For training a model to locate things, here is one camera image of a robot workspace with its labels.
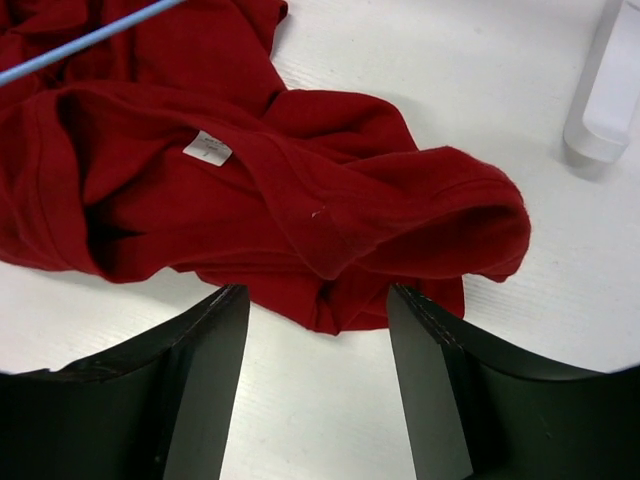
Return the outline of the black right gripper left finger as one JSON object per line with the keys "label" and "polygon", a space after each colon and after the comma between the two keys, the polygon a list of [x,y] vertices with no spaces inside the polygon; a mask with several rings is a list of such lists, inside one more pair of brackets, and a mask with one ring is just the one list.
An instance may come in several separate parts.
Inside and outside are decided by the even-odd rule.
{"label": "black right gripper left finger", "polygon": [[221,288],[59,371],[1,377],[5,479],[216,479],[250,301]]}

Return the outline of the light blue wire hanger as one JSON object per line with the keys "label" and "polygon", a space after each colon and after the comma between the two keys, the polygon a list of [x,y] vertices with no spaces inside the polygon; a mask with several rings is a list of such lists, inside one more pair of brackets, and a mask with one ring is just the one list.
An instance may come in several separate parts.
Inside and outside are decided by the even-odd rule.
{"label": "light blue wire hanger", "polygon": [[22,62],[1,72],[1,86],[4,87],[16,80],[26,77],[45,67],[48,67],[60,60],[74,55],[81,50],[89,48],[101,41],[104,41],[116,34],[130,29],[150,18],[155,17],[179,4],[183,0],[161,0],[156,1],[142,9],[126,15],[114,22],[111,22],[99,29],[87,33],[77,39],[67,42],[46,53],[38,55],[32,59]]}

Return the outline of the red t-shirt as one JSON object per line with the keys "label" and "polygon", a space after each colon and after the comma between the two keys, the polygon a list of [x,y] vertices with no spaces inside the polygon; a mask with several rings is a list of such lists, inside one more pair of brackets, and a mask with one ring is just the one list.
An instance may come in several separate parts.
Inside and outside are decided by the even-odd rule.
{"label": "red t-shirt", "polygon": [[418,148],[359,93],[288,88],[282,1],[188,1],[1,89],[1,258],[114,283],[243,284],[307,329],[387,324],[389,287],[454,314],[531,225],[498,168]]}

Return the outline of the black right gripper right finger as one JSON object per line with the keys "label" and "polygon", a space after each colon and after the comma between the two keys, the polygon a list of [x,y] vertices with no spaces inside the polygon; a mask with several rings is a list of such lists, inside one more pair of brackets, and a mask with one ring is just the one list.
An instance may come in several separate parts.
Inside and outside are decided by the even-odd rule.
{"label": "black right gripper right finger", "polygon": [[635,479],[639,370],[579,368],[401,285],[389,331],[420,479]]}

